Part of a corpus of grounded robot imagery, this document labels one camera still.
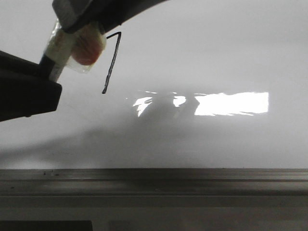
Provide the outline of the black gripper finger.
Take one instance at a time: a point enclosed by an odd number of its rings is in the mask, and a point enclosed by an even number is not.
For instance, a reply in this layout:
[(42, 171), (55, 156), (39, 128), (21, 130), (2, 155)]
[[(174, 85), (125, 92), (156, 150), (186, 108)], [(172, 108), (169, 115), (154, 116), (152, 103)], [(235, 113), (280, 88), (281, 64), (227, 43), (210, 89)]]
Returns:
[(98, 21), (109, 32), (161, 0), (61, 0), (61, 26), (74, 33), (91, 21)]
[(0, 120), (56, 111), (62, 86), (51, 80), (56, 64), (46, 55), (39, 64), (0, 52)]

